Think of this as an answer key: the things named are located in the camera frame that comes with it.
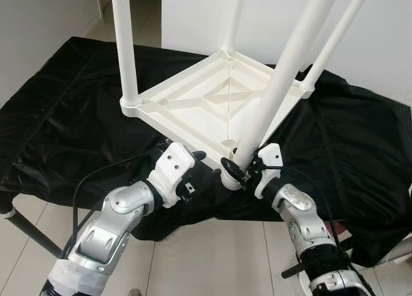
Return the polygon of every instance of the white wall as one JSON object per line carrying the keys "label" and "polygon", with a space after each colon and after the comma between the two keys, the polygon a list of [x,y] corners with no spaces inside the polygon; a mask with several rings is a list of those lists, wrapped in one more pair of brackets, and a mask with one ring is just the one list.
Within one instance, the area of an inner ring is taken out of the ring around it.
{"label": "white wall", "polygon": [[97,0],[0,0],[0,107],[65,41],[99,19]]}
{"label": "white wall", "polygon": [[[350,0],[337,0],[303,68]],[[276,63],[306,0],[245,0],[236,50]],[[210,55],[222,43],[232,0],[162,0],[162,47]],[[326,69],[412,104],[412,0],[366,0]]]}

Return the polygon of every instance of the white plastic leg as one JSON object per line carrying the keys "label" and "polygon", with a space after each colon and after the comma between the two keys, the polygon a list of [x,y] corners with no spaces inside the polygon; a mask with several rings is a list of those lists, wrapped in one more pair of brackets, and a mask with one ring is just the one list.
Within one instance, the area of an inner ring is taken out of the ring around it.
{"label": "white plastic leg", "polygon": [[[249,125],[245,126],[245,134],[233,158],[234,162],[242,170],[247,168],[252,159],[253,152],[262,142],[334,1],[309,0],[306,8],[303,10],[266,86],[256,112],[252,115]],[[236,188],[234,179],[226,172],[223,172],[221,175],[222,183],[228,189],[234,190],[239,188],[239,185]]]}
{"label": "white plastic leg", "polygon": [[113,16],[115,18],[115,31],[122,81],[123,96],[120,103],[123,106],[136,106],[142,103],[138,95],[137,77],[135,67],[135,53],[133,51],[133,35],[131,31],[130,1],[112,0]]}
{"label": "white plastic leg", "polygon": [[299,84],[301,88],[309,91],[310,93],[313,92],[313,90],[315,90],[315,83],[317,79],[319,78],[319,76],[321,76],[323,69],[325,68],[337,45],[343,38],[344,34],[348,30],[350,24],[354,20],[356,14],[358,13],[359,9],[361,8],[364,2],[365,0],[351,1],[343,16],[337,23],[336,28],[334,29],[328,41],[324,45],[314,65],[307,74],[306,78]]}
{"label": "white plastic leg", "polygon": [[231,53],[234,50],[234,38],[238,30],[242,4],[243,0],[234,0],[234,6],[230,12],[229,24],[227,25],[227,32],[222,46],[222,49],[227,53]]}

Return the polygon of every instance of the wrinkled fabric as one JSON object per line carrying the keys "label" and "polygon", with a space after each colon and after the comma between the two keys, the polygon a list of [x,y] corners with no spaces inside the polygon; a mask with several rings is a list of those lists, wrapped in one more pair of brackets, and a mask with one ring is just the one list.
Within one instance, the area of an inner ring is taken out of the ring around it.
{"label": "wrinkled fabric", "polygon": [[[205,56],[135,46],[135,58],[144,91]],[[164,142],[149,125],[122,114],[120,97],[115,43],[76,37],[65,43],[0,110],[0,202],[23,193],[71,206],[85,175]],[[280,144],[285,166],[307,174],[325,193],[334,218],[353,234],[356,263],[375,264],[412,230],[409,107],[325,71],[315,93],[298,103],[270,142]],[[158,155],[96,175],[80,193],[79,207],[90,208],[111,189],[147,177]],[[206,177],[210,169],[201,168]],[[288,171],[281,179],[311,195],[327,219],[308,180]],[[211,217],[281,220],[252,194],[229,191],[218,178],[206,182],[190,202],[145,217],[133,235],[161,241],[182,225]]]}

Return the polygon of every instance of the black cloth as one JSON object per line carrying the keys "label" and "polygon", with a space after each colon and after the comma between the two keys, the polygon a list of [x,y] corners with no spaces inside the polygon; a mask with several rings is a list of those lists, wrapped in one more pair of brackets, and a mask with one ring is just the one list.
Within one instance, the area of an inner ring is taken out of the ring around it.
{"label": "black cloth", "polygon": [[[144,91],[205,56],[135,46],[135,58]],[[32,194],[71,206],[85,175],[164,142],[149,125],[122,114],[120,97],[115,43],[71,38],[0,110],[0,196]],[[280,144],[285,166],[306,173],[326,193],[334,218],[354,235],[357,263],[373,265],[412,230],[409,107],[325,71],[270,142]],[[111,189],[145,178],[155,160],[153,154],[95,176],[79,206],[90,208]],[[202,169],[208,175],[210,169]],[[288,171],[282,178],[311,195],[327,219],[306,179]],[[215,179],[190,202],[145,217],[133,235],[160,241],[210,217],[280,221],[265,201],[228,191]]]}

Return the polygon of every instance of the tile floor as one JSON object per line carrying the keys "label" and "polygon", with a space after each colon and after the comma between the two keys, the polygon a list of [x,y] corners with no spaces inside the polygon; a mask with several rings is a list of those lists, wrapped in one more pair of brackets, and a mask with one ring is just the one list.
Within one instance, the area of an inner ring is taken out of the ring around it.
{"label": "tile floor", "polygon": [[[131,0],[131,15],[135,44],[160,47],[160,0]],[[115,41],[111,8],[104,19],[86,37]],[[17,197],[15,206],[58,245],[70,236],[70,208],[31,196]],[[0,296],[37,296],[55,258],[5,220],[0,231]],[[130,240],[103,295],[126,296],[140,288],[146,296],[304,296],[296,277],[280,275],[294,263],[284,223],[212,219],[183,227],[161,243]],[[363,274],[378,296],[411,293],[411,260]]]}

